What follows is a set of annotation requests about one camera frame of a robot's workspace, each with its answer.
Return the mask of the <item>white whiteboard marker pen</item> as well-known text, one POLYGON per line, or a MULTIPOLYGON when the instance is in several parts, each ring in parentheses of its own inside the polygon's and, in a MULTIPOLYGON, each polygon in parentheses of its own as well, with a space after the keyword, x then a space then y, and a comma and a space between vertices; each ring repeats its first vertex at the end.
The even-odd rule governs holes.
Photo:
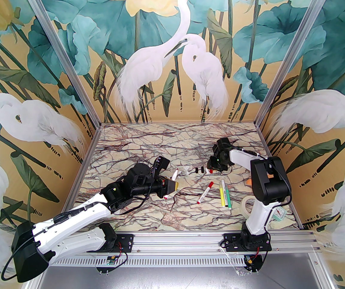
MULTIPOLYGON (((179 170, 178 170, 178 168, 177 168, 177 169, 175 170, 174 174, 171 176, 171 180, 172 180, 172 181, 174 181, 174 182, 176 181, 176 178, 177 178, 177 176, 178 176, 178 172, 179 172, 179 170)), ((168 199, 168 196, 169 196, 169 195, 166 194, 166 195, 164 196, 164 199, 167 200, 167 199, 168 199)))

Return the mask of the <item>white marker pen red end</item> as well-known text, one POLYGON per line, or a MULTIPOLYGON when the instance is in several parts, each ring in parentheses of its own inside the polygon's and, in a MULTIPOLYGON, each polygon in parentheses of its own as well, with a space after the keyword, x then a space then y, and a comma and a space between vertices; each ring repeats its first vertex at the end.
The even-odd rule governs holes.
POLYGON ((199 197, 199 199, 197 200, 197 204, 201 204, 201 202, 203 201, 203 199, 207 196, 207 194, 209 193, 209 191, 211 190, 212 186, 214 185, 214 182, 211 181, 209 183, 209 185, 207 186, 207 188, 204 190, 203 194, 201 194, 201 196, 199 197))

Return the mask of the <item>green highlighter pen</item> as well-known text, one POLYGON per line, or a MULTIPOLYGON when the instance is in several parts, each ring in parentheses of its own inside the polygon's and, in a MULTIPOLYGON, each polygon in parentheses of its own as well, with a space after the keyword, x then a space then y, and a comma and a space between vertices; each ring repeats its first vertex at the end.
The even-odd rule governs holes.
POLYGON ((227 208, 229 208, 231 210, 232 209, 232 202, 231 202, 231 198, 230 198, 230 195, 229 195, 228 187, 226 186, 226 183, 225 183, 225 181, 223 179, 222 179, 221 183, 222 183, 225 207, 227 207, 227 208))

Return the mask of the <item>orange round sponge ball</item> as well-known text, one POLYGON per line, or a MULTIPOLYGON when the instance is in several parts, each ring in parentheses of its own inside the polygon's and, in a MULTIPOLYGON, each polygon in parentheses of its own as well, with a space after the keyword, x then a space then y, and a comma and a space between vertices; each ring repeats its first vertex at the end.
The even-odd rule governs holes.
MULTIPOLYGON (((274 177, 274 175, 273 175, 273 174, 267 174, 267 177, 268 177, 269 179, 271 179, 271 178, 274 177)), ((247 182, 246 182, 246 184, 247 184, 248 186, 252 187, 252 179, 248 179, 247 182)))

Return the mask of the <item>white masking tape roll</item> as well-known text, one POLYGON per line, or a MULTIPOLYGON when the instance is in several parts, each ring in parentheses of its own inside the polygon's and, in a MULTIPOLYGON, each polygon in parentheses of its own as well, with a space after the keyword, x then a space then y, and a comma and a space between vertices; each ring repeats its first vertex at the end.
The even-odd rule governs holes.
POLYGON ((248 219, 255 204, 255 197, 248 195, 241 200, 240 211, 245 219, 248 219))

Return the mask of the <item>small white teal box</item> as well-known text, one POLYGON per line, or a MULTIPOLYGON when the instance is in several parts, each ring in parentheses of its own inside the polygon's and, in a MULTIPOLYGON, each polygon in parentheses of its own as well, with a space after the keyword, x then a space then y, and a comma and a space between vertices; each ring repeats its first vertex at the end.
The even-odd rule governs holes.
POLYGON ((280 221, 284 220, 286 214, 287 214, 287 212, 284 208, 276 207, 273 209, 272 219, 274 219, 277 222, 280 222, 280 221))

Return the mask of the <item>grey metal panel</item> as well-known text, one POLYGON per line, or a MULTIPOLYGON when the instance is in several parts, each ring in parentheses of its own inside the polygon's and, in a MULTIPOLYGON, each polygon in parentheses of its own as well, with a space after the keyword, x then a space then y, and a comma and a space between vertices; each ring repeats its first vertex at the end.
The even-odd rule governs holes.
POLYGON ((50 268, 22 289, 335 289, 313 275, 260 272, 239 276, 233 268, 50 268))

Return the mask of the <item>clear plastic bag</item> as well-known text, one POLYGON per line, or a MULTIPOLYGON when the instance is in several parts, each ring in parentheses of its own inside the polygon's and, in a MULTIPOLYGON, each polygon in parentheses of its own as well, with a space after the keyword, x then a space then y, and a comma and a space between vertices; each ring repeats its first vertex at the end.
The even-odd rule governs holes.
POLYGON ((236 275, 238 275, 240 278, 245 278, 252 275, 252 272, 246 269, 245 266, 234 266, 233 268, 236 275))

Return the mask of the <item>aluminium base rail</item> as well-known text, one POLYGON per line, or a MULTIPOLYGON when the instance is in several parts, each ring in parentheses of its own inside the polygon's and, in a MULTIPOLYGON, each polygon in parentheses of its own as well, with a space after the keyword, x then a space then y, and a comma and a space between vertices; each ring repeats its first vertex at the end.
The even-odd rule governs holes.
MULTIPOLYGON (((167 254, 213 254, 220 252, 224 232, 221 231, 161 231, 161 232, 117 232, 132 234, 132 253, 167 254)), ((280 229, 270 232, 274 253, 321 252, 314 234, 310 230, 280 229)), ((105 234, 101 229, 80 232, 69 237, 53 238, 41 243, 39 250, 62 250, 66 256, 81 254, 102 247, 105 234)))

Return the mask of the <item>aluminium corner post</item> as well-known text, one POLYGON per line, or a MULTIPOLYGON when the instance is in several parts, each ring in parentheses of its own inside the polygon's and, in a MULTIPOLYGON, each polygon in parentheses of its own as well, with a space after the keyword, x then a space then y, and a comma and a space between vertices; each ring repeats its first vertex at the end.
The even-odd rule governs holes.
POLYGON ((96 128, 99 128, 101 125, 101 120, 98 117, 96 110, 92 102, 90 101, 87 93, 78 77, 74 66, 72 65, 71 60, 63 46, 61 40, 58 37, 58 33, 53 26, 52 21, 45 9, 45 6, 42 3, 42 0, 28 0, 31 8, 33 9, 39 23, 41 24, 46 36, 48 37, 58 59, 65 70, 65 73, 68 75, 70 82, 74 86, 76 92, 78 93, 82 103, 84 104, 85 108, 89 116, 91 117, 91 121, 96 128))
POLYGON ((291 67, 296 63, 295 60, 303 48, 303 44, 305 43, 305 40, 318 17, 318 14, 322 10, 325 1, 326 0, 311 0, 311 3, 309 4, 303 19, 296 30, 295 36, 292 39, 292 42, 290 43, 290 46, 284 56, 284 60, 281 62, 272 85, 255 117, 254 125, 257 130, 260 128, 260 124, 262 123, 265 115, 268 113, 269 107, 273 103, 282 81, 289 73, 291 67))

